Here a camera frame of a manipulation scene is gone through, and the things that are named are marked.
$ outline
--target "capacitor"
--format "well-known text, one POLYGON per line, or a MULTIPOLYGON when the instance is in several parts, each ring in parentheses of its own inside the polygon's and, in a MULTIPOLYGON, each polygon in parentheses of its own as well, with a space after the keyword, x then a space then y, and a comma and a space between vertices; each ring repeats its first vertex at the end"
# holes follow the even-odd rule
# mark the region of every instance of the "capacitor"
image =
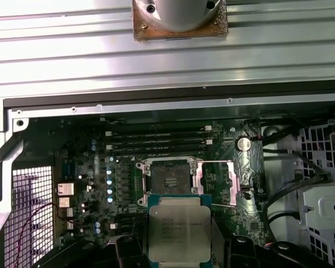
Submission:
POLYGON ((87 174, 81 174, 78 176, 78 179, 82 180, 82 179, 86 179, 88 177, 87 174))
POLYGON ((80 206, 82 208, 86 208, 86 207, 88 207, 88 205, 89 205, 89 203, 86 201, 86 202, 82 203, 80 206))
POLYGON ((252 147, 252 143, 249 138, 243 137, 243 138, 239 138, 236 141, 236 149, 238 151, 247 152, 251 149, 251 147, 252 147))

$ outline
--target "metal chassis panel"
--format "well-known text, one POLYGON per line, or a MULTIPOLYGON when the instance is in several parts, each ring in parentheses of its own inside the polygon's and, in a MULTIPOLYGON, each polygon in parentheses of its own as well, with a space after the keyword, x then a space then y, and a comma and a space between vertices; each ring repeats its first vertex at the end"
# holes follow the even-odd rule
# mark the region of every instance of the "metal chassis panel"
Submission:
POLYGON ((335 80, 335 0, 228 14, 226 39, 136 42, 131 0, 0 1, 0 98, 335 80))

